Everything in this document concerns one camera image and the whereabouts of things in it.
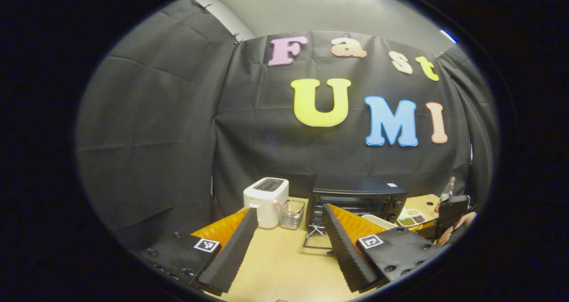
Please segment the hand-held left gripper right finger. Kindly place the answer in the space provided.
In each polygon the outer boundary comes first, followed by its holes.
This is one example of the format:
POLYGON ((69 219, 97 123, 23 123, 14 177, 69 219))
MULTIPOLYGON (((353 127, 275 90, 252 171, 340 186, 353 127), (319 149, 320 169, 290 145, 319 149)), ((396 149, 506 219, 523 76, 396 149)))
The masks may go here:
POLYGON ((405 227, 384 229, 329 203, 323 205, 321 220, 352 292, 405 277, 444 250, 405 227))

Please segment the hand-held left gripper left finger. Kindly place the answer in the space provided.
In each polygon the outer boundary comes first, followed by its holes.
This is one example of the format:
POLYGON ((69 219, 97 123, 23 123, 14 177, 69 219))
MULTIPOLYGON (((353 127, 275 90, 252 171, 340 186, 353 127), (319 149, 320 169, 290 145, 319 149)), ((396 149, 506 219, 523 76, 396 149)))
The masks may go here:
POLYGON ((257 209, 246 208, 193 233, 175 233, 136 257, 181 286, 228 293, 257 228, 257 209))

